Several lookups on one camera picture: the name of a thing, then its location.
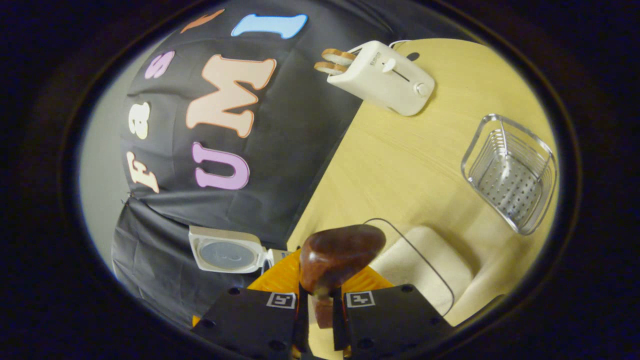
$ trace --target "dish rack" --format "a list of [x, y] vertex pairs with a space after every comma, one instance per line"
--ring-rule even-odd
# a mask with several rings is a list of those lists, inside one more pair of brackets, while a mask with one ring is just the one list
[[549, 146], [526, 127], [497, 114], [485, 116], [461, 169], [514, 231], [528, 235], [540, 225], [556, 186], [557, 165]]

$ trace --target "black screw hole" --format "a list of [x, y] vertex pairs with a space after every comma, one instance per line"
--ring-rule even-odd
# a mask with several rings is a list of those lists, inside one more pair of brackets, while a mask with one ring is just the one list
[[202, 319], [201, 322], [202, 326], [206, 327], [207, 329], [213, 329], [216, 326], [216, 323], [209, 319]]
[[372, 348], [373, 347], [373, 340], [369, 339], [369, 338], [364, 338], [364, 339], [360, 339], [360, 341], [358, 341], [358, 348]]
[[411, 54], [406, 56], [406, 58], [408, 58], [411, 61], [418, 60], [419, 57], [420, 57], [420, 54], [418, 54], [418, 53], [411, 53]]
[[282, 341], [271, 340], [271, 341], [269, 341], [269, 347], [273, 351], [282, 351], [282, 350], [287, 348], [287, 345], [284, 345], [284, 343]]

